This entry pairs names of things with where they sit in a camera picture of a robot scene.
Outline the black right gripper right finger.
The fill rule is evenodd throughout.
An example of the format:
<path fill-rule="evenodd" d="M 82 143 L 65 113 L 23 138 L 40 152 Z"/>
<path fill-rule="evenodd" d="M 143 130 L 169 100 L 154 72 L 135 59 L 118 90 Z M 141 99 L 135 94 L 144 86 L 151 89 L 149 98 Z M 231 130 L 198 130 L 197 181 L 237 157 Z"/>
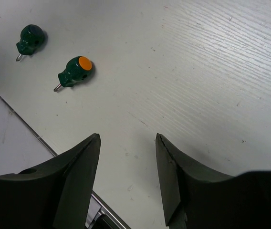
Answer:
<path fill-rule="evenodd" d="M 171 229 L 271 229 L 271 171 L 218 172 L 156 135 L 165 224 Z"/>

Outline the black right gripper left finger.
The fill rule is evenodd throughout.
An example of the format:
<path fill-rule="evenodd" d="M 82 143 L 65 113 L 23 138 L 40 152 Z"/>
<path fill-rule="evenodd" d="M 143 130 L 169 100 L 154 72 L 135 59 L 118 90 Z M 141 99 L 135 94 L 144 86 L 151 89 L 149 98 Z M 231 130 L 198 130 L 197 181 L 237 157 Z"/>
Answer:
<path fill-rule="evenodd" d="M 83 229 L 100 155 L 92 134 L 72 149 L 0 176 L 0 229 Z"/>

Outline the green stubby screwdriver orange cap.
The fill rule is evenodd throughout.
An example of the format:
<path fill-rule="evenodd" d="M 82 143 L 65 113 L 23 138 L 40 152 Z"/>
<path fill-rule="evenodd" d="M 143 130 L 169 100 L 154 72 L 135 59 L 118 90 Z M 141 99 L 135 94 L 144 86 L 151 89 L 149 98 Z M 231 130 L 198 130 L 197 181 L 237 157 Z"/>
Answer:
<path fill-rule="evenodd" d="M 72 58 L 65 69 L 58 74 L 59 84 L 54 88 L 54 92 L 61 88 L 74 87 L 75 84 L 84 81 L 93 72 L 93 62 L 84 56 Z"/>

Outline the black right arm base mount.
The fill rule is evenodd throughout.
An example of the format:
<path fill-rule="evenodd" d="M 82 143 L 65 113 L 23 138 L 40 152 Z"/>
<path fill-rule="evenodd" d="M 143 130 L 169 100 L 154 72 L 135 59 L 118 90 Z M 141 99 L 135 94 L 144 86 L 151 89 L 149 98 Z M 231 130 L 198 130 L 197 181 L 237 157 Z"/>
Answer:
<path fill-rule="evenodd" d="M 86 229 L 131 229 L 131 227 L 92 191 L 85 222 Z"/>

